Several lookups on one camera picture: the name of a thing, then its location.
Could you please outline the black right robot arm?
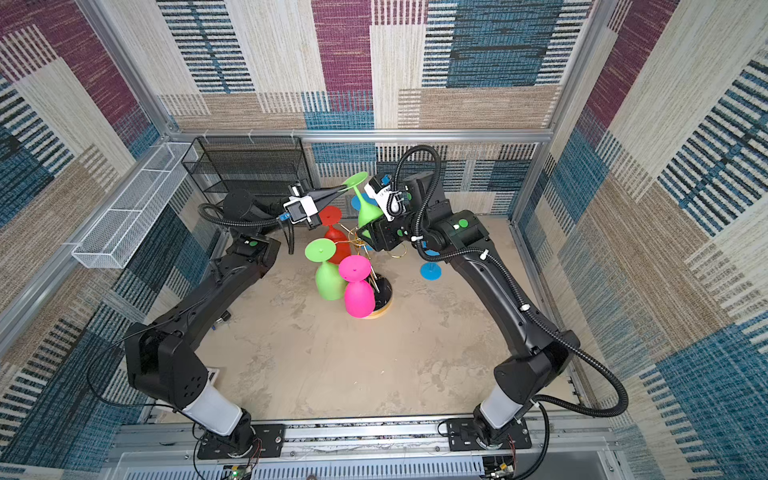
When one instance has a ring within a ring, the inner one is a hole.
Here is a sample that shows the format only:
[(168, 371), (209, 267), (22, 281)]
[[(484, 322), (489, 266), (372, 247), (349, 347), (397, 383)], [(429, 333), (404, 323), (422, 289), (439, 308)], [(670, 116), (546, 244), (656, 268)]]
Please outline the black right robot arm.
[[(450, 265), (496, 322), (511, 355), (494, 368), (495, 386), (474, 410), (479, 446), (499, 447), (531, 408), (546, 403), (595, 418), (625, 413), (629, 395), (618, 377), (581, 349), (573, 331), (559, 329), (531, 302), (477, 216), (469, 210), (453, 212), (442, 193), (442, 167), (435, 148), (408, 148), (389, 181), (374, 178), (376, 192), (385, 196), (383, 215), (364, 223), (359, 232), (375, 251), (409, 243), (423, 260)], [(615, 405), (588, 408), (543, 394), (543, 388), (573, 358), (589, 365), (614, 388)]]

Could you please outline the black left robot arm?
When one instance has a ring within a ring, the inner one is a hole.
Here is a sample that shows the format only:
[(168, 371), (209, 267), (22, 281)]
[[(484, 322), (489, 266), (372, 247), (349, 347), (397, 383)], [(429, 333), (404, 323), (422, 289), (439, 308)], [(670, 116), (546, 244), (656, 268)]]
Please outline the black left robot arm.
[(256, 433), (250, 413), (216, 389), (196, 350), (230, 305), (275, 264), (280, 243), (269, 232), (281, 229), (291, 239), (298, 223), (320, 226), (320, 211), (347, 190), (306, 191), (295, 184), (277, 204), (264, 205), (246, 190), (200, 204), (202, 219), (232, 234), (225, 255), (212, 260), (208, 276), (180, 303), (148, 325), (132, 324), (116, 343), (125, 353), (129, 385), (202, 426), (201, 444), (215, 458), (253, 455)]

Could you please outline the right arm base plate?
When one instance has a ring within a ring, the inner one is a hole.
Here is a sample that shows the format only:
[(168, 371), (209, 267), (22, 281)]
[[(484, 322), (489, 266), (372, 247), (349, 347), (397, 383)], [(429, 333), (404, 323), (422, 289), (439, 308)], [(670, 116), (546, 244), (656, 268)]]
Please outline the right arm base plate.
[(530, 449), (532, 440), (524, 420), (513, 420), (502, 430), (487, 435), (478, 429), (474, 418), (453, 417), (437, 425), (437, 433), (448, 440), (450, 451)]

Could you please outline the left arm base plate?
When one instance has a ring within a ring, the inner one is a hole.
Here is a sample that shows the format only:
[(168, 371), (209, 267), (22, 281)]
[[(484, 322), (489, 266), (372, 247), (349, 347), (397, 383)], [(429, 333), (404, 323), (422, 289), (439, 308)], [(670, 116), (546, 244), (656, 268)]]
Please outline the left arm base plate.
[(197, 460), (277, 458), (281, 455), (284, 424), (252, 424), (237, 427), (230, 436), (204, 433)]

